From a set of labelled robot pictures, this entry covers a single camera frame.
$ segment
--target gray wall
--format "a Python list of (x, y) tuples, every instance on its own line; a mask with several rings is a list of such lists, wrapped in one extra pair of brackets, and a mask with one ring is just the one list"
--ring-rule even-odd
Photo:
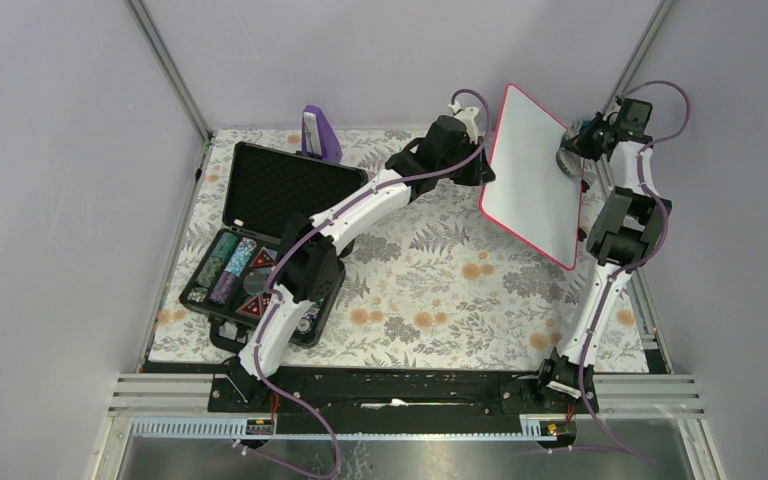
[(0, 479), (76, 479), (200, 148), (121, 1), (0, 0)]
[(213, 127), (419, 126), (509, 82), (561, 120), (604, 104), (658, 0), (148, 0)]
[[(768, 2), (679, 2), (637, 80), (654, 78), (683, 85), (694, 111), (655, 150), (656, 184), (675, 203), (646, 274), (729, 478), (768, 478)], [(639, 92), (659, 135), (682, 112), (661, 88)]]

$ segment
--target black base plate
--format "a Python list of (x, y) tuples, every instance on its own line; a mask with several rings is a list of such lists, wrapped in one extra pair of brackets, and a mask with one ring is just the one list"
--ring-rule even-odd
[[(310, 403), (340, 434), (520, 433), (519, 415), (553, 413), (534, 400), (535, 372), (372, 370), (282, 367), (270, 381)], [(209, 412), (270, 411), (268, 391), (246, 403), (224, 378), (213, 382)], [(393, 399), (409, 407), (384, 406)], [(598, 402), (591, 400), (598, 411)], [(576, 413), (586, 413), (581, 402)], [(302, 407), (281, 399), (277, 433), (319, 434), (322, 426)]]

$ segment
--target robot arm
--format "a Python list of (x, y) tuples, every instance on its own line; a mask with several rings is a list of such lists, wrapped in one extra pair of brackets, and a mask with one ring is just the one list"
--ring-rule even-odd
[[(424, 138), (390, 157), (386, 169), (367, 185), (324, 212), (288, 222), (279, 258), (287, 255), (302, 237), (309, 236), (309, 240), (289, 256), (278, 273), (264, 320), (253, 332), (253, 340), (238, 355), (240, 365), (249, 375), (260, 379), (278, 370), (281, 356), (305, 311), (332, 290), (338, 272), (337, 252), (343, 251), (370, 225), (434, 189), (441, 178), (437, 172), (441, 170), (454, 169), (445, 177), (459, 185), (481, 185), (495, 179), (480, 146), (475, 125), (478, 109), (462, 109), (457, 102), (450, 108), (452, 116), (439, 117)], [(246, 389), (237, 383), (240, 394), (246, 397)]]
[[(333, 251), (341, 252), (359, 234), (363, 233), (370, 225), (388, 213), (407, 205), (411, 200), (411, 188), (404, 183), (381, 187), (391, 180), (402, 178), (393, 170), (383, 170), (375, 176), (367, 185), (356, 191), (342, 202), (311, 218), (314, 225), (326, 223), (319, 233), (324, 238), (329, 238)], [(368, 190), (374, 193), (359, 199)], [(341, 212), (339, 218), (331, 222), (335, 213)], [(287, 347), (293, 331), (299, 324), (304, 313), (313, 305), (309, 299), (296, 301), (294, 294), (284, 283), (278, 283), (275, 289), (279, 292), (273, 294), (273, 300), (267, 308), (264, 318), (270, 321), (260, 322), (254, 331), (252, 338), (262, 335), (259, 348), (259, 360), (261, 371), (265, 376), (271, 376), (278, 370), (281, 356)], [(260, 377), (254, 365), (256, 342), (249, 342), (239, 354), (240, 364), (249, 374)]]
[[(577, 135), (565, 140), (558, 152), (558, 164), (567, 174), (580, 171), (569, 163), (570, 159), (580, 162), (581, 158), (607, 158), (616, 186), (587, 238), (587, 252), (595, 261), (582, 289), (572, 328), (540, 368), (538, 384), (544, 392), (541, 403), (547, 408), (568, 402), (568, 397), (581, 396), (576, 376), (579, 366), (584, 368), (585, 383), (590, 384), (596, 353), (608, 325), (606, 317), (631, 280), (632, 271), (623, 267), (639, 266), (638, 261), (655, 248), (663, 230), (661, 211), (641, 187), (645, 184), (656, 192), (650, 168), (652, 149), (646, 147), (652, 138), (644, 133), (652, 106), (634, 99), (617, 103), (614, 111), (597, 113)], [(672, 203), (661, 200), (669, 212)], [(603, 298), (599, 314), (602, 318), (595, 319)], [(588, 334), (590, 345), (584, 352)]]

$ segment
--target case lid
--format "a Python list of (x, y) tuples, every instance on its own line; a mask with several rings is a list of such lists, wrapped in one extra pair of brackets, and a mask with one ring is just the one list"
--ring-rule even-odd
[(234, 148), (222, 223), (281, 238), (293, 213), (309, 217), (331, 208), (366, 180), (360, 169), (240, 142)]

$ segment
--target red-edged whiteboard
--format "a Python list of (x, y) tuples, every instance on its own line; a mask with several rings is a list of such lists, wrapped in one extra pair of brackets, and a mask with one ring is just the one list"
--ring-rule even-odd
[(511, 235), (566, 270), (575, 268), (581, 181), (566, 176), (555, 153), (566, 127), (516, 85), (505, 90), (490, 166), (496, 181), (479, 208)]

